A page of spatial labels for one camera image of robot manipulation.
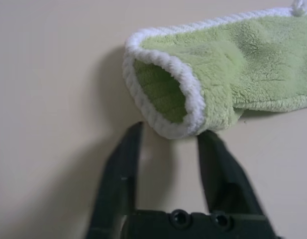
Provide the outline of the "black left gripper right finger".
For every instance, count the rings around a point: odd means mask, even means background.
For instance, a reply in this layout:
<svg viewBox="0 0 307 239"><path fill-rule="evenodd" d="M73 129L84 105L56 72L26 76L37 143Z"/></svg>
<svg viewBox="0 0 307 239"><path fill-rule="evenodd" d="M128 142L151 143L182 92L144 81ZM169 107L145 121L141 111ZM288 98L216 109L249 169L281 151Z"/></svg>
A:
<svg viewBox="0 0 307 239"><path fill-rule="evenodd" d="M213 131L198 135L199 163L210 213L264 215L243 168Z"/></svg>

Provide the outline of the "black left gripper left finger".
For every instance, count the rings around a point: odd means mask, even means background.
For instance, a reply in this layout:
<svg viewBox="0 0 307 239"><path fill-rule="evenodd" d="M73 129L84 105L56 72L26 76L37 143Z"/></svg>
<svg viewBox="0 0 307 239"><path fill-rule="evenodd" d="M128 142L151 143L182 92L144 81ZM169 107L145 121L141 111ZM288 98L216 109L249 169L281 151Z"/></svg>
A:
<svg viewBox="0 0 307 239"><path fill-rule="evenodd" d="M135 209L143 123L129 127L108 158L87 229L89 239L116 239L123 218Z"/></svg>

